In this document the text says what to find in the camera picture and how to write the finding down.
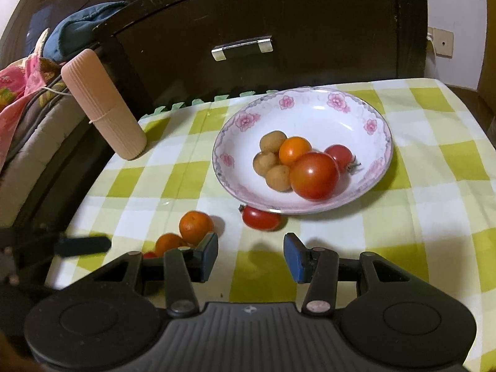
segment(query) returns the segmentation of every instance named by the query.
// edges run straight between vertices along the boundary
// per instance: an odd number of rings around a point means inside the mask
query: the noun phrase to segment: table
[[[286,232],[341,257],[379,253],[462,301],[478,325],[466,366],[496,365],[496,152],[466,106],[441,82],[391,80],[334,86],[369,102],[395,143],[386,176],[361,199],[330,212],[290,217],[279,232],[241,222],[239,202],[218,183],[211,151],[222,125],[257,96],[159,113],[140,121],[149,144],[125,161],[114,155],[81,203],[68,233],[106,233],[106,255],[54,261],[48,283],[64,287],[130,250],[151,250],[198,209],[214,217],[219,256],[200,302],[304,298],[282,256]],[[354,297],[340,283],[338,306]]]

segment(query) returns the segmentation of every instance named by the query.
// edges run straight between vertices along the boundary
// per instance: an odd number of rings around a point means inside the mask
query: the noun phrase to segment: white logo
[[[258,309],[255,308],[253,305],[247,306],[246,308],[243,309],[246,313],[252,314],[255,313]]]

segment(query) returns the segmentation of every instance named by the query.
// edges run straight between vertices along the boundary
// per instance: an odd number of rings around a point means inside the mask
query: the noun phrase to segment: longan
[[[262,152],[274,152],[277,154],[279,148],[284,141],[286,141],[287,136],[282,131],[276,130],[269,134],[265,134],[260,140],[260,150]]]
[[[253,169],[255,172],[265,177],[267,172],[279,163],[279,158],[273,152],[259,152],[253,158]]]
[[[265,182],[267,186],[276,191],[283,192],[291,189],[289,167],[286,165],[274,166],[265,175]]]

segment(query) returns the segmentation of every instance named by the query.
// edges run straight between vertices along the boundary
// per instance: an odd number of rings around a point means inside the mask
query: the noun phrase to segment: bowl rim
[[[281,210],[281,209],[278,209],[278,208],[270,208],[270,207],[267,207],[267,206],[264,206],[264,205],[260,205],[260,204],[258,204],[256,202],[252,202],[250,200],[242,200],[242,199],[240,199],[235,194],[234,191],[232,191],[232,189],[230,189],[227,186],[225,186],[225,184],[220,180],[220,175],[217,174],[217,171],[215,170],[215,160],[214,160],[215,159],[215,149],[220,144],[219,143],[219,140],[220,140],[220,137],[221,137],[221,133],[224,131],[224,129],[226,127],[226,124],[228,124],[241,111],[243,111],[243,110],[245,110],[245,109],[247,109],[249,107],[256,106],[257,105],[257,104],[255,104],[256,102],[261,101],[262,99],[264,99],[264,100],[272,99],[272,98],[275,98],[276,96],[283,95],[284,93],[287,93],[289,91],[295,91],[297,93],[302,93],[302,92],[307,92],[307,91],[308,92],[311,92],[311,93],[314,92],[314,91],[315,92],[323,92],[323,91],[325,91],[325,92],[341,92],[343,94],[352,96],[354,99],[360,100],[363,104],[367,105],[371,109],[371,111],[378,118],[380,118],[383,121],[383,123],[384,123],[384,133],[386,134],[386,144],[389,143],[391,145],[390,154],[389,154],[389,157],[387,158],[387,162],[384,164],[383,171],[374,179],[374,181],[369,186],[367,186],[366,189],[364,189],[361,192],[360,196],[355,197],[355,198],[350,197],[348,200],[344,200],[343,202],[335,202],[334,205],[333,205],[333,203],[330,203],[328,206],[325,206],[325,207],[318,207],[318,206],[316,206],[316,209],[314,211],[309,210],[309,209],[286,211],[286,210]],[[381,113],[379,113],[379,111],[376,108],[374,108],[371,104],[369,104],[366,100],[363,100],[362,98],[359,98],[358,96],[353,95],[352,93],[349,93],[349,92],[346,92],[346,91],[342,91],[342,90],[339,90],[337,88],[333,88],[331,86],[301,86],[299,88],[289,88],[289,89],[286,89],[286,90],[283,90],[283,91],[277,91],[277,92],[273,92],[273,93],[269,93],[269,94],[263,94],[262,96],[259,96],[257,99],[254,99],[251,102],[247,103],[241,109],[239,109],[236,113],[234,113],[223,124],[222,128],[219,130],[219,132],[217,134],[217,137],[215,138],[215,142],[214,142],[214,145],[212,147],[212,168],[214,170],[215,177],[217,178],[217,181],[220,183],[220,185],[225,189],[225,191],[227,191],[237,201],[242,202],[242,204],[245,204],[247,206],[256,208],[256,209],[261,210],[261,211],[269,212],[269,213],[284,214],[284,215],[305,215],[305,214],[318,214],[318,213],[322,213],[322,212],[325,212],[325,211],[333,210],[333,209],[336,209],[336,208],[339,208],[339,207],[343,207],[343,206],[349,204],[350,202],[355,201],[356,199],[362,197],[366,193],[368,193],[370,190],[372,190],[382,180],[382,178],[384,177],[384,175],[386,174],[386,172],[389,170],[389,166],[391,165],[391,162],[392,162],[392,159],[393,159],[393,155],[394,155],[394,142],[393,142],[393,139],[392,139],[392,134],[391,134],[391,129],[389,127],[389,124],[386,121],[386,119],[384,118],[384,116]]]

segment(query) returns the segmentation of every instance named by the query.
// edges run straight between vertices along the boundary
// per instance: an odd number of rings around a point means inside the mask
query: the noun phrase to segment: power outlet
[[[453,32],[438,28],[429,28],[428,32],[432,35],[432,42],[436,48],[436,55],[452,58],[455,39]]]

